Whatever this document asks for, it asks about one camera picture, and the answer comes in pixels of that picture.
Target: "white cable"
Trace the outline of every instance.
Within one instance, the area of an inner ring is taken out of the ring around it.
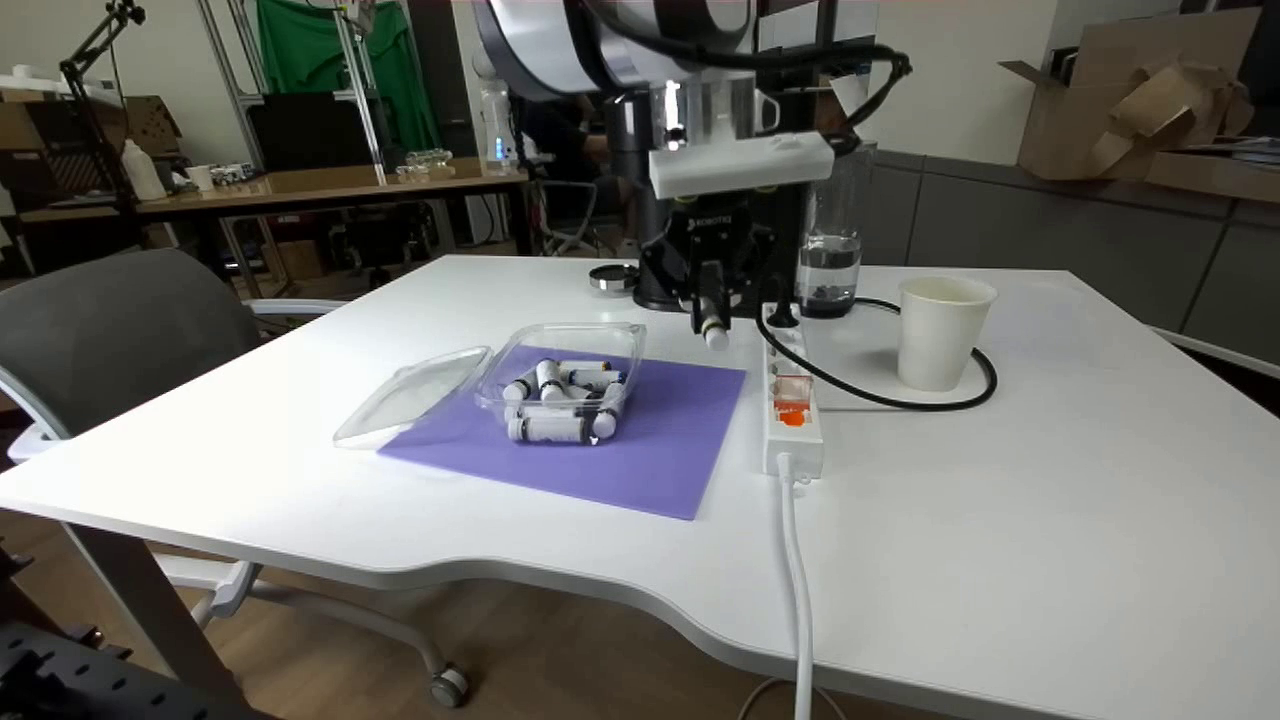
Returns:
[[[781,511],[781,543],[785,543],[785,571],[789,571],[789,610],[795,623],[795,713],[793,720],[812,718],[812,612],[808,612],[808,580],[804,580],[804,555],[795,535],[795,480],[793,480],[793,458],[777,458],[777,511]]]

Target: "white table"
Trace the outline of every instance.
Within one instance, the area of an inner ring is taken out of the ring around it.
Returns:
[[[623,601],[789,674],[755,381],[693,523],[334,443],[387,374],[546,322],[643,322],[647,356],[759,365],[750,323],[709,351],[685,316],[597,300],[587,268],[440,262],[35,458],[0,506],[385,594],[503,576]],[[869,268],[863,293],[900,276]],[[799,508],[820,678],[967,718],[1280,718],[1280,426],[1065,271],[974,276],[999,286],[987,410],[826,417],[834,470]],[[863,381],[888,344],[872,307],[812,329]]]

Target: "white cup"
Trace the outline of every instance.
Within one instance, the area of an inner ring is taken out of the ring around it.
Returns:
[[[926,392],[956,390],[996,300],[993,286],[914,276],[900,286],[905,336],[897,377]]]
[[[214,169],[207,163],[193,163],[189,180],[195,185],[200,195],[214,194]]]

